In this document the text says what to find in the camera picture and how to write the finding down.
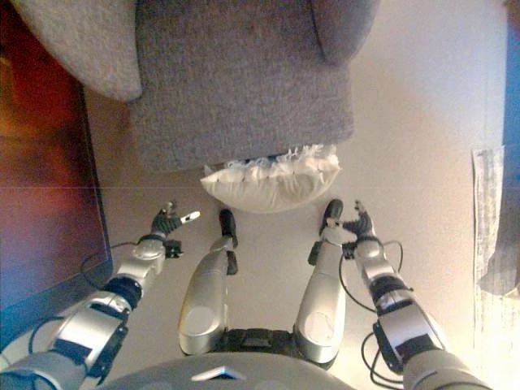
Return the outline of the right robot hand black glove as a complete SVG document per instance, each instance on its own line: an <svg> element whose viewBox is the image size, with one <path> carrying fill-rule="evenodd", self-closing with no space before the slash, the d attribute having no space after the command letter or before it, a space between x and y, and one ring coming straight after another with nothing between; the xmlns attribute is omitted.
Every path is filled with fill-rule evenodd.
<svg viewBox="0 0 520 390"><path fill-rule="evenodd" d="M356 200L354 209L357 211L357 219L343 222L342 228L353 233L358 240L376 238L375 227L366 207L361 201Z"/></svg>

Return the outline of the left robot hand black glove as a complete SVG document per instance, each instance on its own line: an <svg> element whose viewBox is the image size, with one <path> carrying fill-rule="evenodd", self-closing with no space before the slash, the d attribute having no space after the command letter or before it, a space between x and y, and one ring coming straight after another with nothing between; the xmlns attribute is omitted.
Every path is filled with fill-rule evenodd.
<svg viewBox="0 0 520 390"><path fill-rule="evenodd" d="M191 211L184 216L179 216L177 214L177 202L170 200L166 202L155 215L151 224L150 234L166 240L177 228L191 223L200 216L201 212L199 210Z"/></svg>

